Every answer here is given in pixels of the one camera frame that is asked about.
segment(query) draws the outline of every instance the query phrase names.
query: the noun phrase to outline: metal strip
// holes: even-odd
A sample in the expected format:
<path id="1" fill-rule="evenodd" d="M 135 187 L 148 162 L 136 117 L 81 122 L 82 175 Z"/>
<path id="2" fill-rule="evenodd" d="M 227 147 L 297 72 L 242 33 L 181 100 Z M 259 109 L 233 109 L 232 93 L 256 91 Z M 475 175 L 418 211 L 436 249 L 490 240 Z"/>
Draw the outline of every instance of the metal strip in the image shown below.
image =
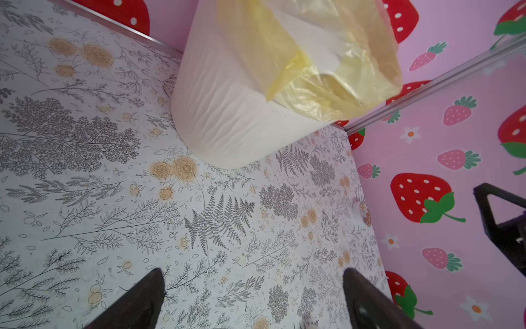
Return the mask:
<path id="1" fill-rule="evenodd" d="M 85 17 L 87 19 L 91 19 L 94 22 L 97 22 L 109 29 L 114 30 L 115 32 L 119 32 L 127 37 L 130 37 L 136 41 L 142 42 L 150 47 L 154 47 L 162 52 L 165 52 L 168 55 L 171 55 L 177 59 L 182 59 L 183 52 L 179 51 L 177 49 L 174 49 L 164 43 L 162 43 L 159 40 L 155 40 L 154 38 L 141 33 L 139 31 L 136 31 L 132 29 L 131 27 L 128 27 L 124 24 L 121 24 L 109 17 L 106 17 L 104 15 L 101 15 L 100 13 L 89 9 L 88 7 L 85 7 L 83 5 L 80 5 L 72 0 L 48 0 L 56 5 L 59 5 L 65 9 L 71 10 L 77 15 L 80 15 L 82 17 Z"/>
<path id="2" fill-rule="evenodd" d="M 409 95 L 402 97 L 389 105 L 386 105 L 374 112 L 371 112 L 359 120 L 353 122 L 346 130 L 347 135 L 354 134 L 368 125 L 390 116 L 396 111 L 402 111 L 408 105 L 427 97 L 444 87 L 447 87 L 455 81 L 488 66 L 501 58 L 517 51 L 520 48 L 526 48 L 526 35 L 519 38 L 503 42 L 498 48 L 486 51 L 477 57 L 465 62 L 464 64 L 452 69 L 451 71 L 439 76 L 430 83 L 418 88 Z"/>

